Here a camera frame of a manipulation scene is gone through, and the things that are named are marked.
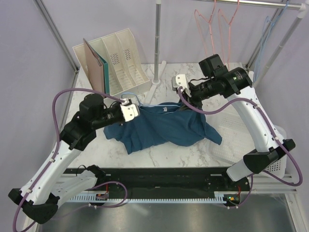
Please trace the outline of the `white plastic file organizer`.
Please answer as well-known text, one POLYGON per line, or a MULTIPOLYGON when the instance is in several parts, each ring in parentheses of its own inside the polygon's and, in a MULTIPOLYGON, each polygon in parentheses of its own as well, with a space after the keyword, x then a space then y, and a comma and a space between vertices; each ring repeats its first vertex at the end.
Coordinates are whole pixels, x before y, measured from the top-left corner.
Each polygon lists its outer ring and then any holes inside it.
MULTIPOLYGON (((89 41, 89 44, 108 62, 110 95, 120 97, 124 92, 140 95, 150 90, 151 81, 141 67, 130 29, 99 37, 89 41)), ((88 79, 84 43, 74 46, 73 50, 88 79)))

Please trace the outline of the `teal folder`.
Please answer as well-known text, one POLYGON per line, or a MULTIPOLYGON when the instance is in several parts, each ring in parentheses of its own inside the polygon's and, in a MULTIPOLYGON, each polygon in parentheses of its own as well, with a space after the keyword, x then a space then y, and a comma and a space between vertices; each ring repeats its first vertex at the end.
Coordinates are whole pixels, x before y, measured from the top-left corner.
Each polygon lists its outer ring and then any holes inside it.
POLYGON ((106 94, 110 94, 110 84, 109 84, 109 65, 108 62, 98 53, 100 61, 103 63, 103 74, 104 74, 104 90, 106 94))

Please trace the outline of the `brown cardboard folder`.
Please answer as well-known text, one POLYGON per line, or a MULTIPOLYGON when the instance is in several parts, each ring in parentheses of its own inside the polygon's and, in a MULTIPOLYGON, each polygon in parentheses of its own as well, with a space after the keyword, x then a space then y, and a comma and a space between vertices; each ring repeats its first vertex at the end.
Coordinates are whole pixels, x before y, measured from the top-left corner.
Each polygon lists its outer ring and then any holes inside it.
POLYGON ((90 84, 93 90, 105 92, 103 63, 85 38, 83 38, 83 42, 90 84))

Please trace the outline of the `blue t shirt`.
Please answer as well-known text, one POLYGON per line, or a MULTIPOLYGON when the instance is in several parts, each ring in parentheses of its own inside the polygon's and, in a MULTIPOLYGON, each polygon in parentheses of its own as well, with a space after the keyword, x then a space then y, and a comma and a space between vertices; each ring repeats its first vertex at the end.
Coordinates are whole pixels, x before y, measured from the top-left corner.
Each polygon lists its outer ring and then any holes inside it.
POLYGON ((140 106, 140 116, 126 123, 104 128, 108 140, 122 142, 128 154, 171 142, 192 146, 207 139, 220 145, 221 135, 206 122, 203 114, 183 109, 182 104, 165 102, 158 106, 140 106))

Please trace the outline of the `metal clothes rack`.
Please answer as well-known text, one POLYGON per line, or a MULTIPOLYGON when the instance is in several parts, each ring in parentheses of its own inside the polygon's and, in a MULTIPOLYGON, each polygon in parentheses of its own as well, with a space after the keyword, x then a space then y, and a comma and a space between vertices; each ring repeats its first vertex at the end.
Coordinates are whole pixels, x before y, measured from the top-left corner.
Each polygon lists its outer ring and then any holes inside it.
MULTIPOLYGON (((269 68, 271 67, 275 59, 278 57, 279 53, 281 52, 281 50, 283 49, 283 47, 285 46, 285 44, 287 43, 293 32, 295 31, 296 27, 299 25, 300 21, 309 12, 309 2, 305 1, 305 3, 302 3, 300 5, 292 5, 289 3, 289 1, 286 1, 285 3, 277 3, 277 2, 253 1, 253 0, 225 0, 224 3, 274 7, 277 9, 271 19, 269 18, 265 19, 261 38, 247 63, 247 69, 249 69, 253 64, 255 65, 253 72, 253 86, 256 87, 265 77, 269 68), (264 52, 268 38, 271 32, 273 31, 273 28, 276 26, 276 23, 287 9, 298 10, 298 15, 293 24, 291 25, 291 27, 286 32, 285 36, 283 37, 282 41, 280 42, 276 50, 272 54, 271 58, 265 65, 263 71, 260 72, 260 60, 262 58, 262 54, 264 52)), ((160 78, 167 64, 166 61, 162 61, 162 63, 159 64, 161 4, 162 1, 157 0, 155 5, 156 10, 155 10, 154 78, 152 80, 152 86, 150 89, 152 96, 155 94, 157 87, 161 84, 160 78)))

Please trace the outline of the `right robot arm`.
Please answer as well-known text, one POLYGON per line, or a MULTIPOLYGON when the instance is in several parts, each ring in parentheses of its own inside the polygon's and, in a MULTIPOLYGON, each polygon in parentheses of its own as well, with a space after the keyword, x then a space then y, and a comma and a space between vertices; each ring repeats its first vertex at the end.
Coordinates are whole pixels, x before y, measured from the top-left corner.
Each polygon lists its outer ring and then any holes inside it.
POLYGON ((232 105, 242 119, 254 143, 254 150, 233 164, 221 178, 222 187, 233 190, 239 180, 264 172, 266 168, 295 148, 293 139, 285 139, 270 121, 256 95, 247 72, 240 67, 232 70, 223 64, 218 54, 199 63, 206 80, 198 85, 188 82, 184 74, 175 78, 174 87, 182 102, 190 109, 205 115, 216 114, 232 105), (213 96, 221 95, 227 103, 220 109, 206 112, 199 104, 213 96))

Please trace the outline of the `white clothes rack foot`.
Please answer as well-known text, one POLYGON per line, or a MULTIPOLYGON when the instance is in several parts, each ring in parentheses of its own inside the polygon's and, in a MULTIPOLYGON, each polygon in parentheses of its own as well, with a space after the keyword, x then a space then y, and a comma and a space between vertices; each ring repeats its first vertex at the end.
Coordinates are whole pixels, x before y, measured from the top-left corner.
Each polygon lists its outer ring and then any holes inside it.
POLYGON ((161 84, 161 76, 165 70, 166 65, 167 62, 165 60, 163 60, 160 64, 159 63, 154 64, 154 78, 152 80, 151 88, 144 99, 145 104, 150 104, 152 102, 156 90, 161 84))

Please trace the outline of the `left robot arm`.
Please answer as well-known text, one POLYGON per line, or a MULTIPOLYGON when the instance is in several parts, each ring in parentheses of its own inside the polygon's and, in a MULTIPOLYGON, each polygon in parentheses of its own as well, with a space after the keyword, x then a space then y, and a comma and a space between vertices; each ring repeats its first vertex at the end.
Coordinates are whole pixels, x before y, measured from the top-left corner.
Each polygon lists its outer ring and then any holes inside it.
POLYGON ((113 124, 128 122, 139 116, 137 106, 130 99, 113 98, 107 107, 108 94, 91 92, 79 104, 79 110, 62 131, 56 131, 57 142, 36 174, 20 189, 12 189, 8 196, 33 223, 44 224, 54 217, 59 207, 84 190, 101 190, 106 174, 96 165, 87 167, 73 179, 57 184, 71 162, 97 136, 96 131, 113 124))

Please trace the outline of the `white plastic laundry basket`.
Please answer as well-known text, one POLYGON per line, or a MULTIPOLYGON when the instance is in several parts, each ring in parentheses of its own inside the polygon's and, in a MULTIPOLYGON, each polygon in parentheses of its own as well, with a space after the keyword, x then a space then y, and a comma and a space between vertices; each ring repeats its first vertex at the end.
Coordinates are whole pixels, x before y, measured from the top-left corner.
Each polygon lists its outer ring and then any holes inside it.
POLYGON ((213 158, 232 165, 254 150, 252 137, 233 107, 206 116, 206 120, 222 137, 220 145, 209 143, 209 155, 213 158))

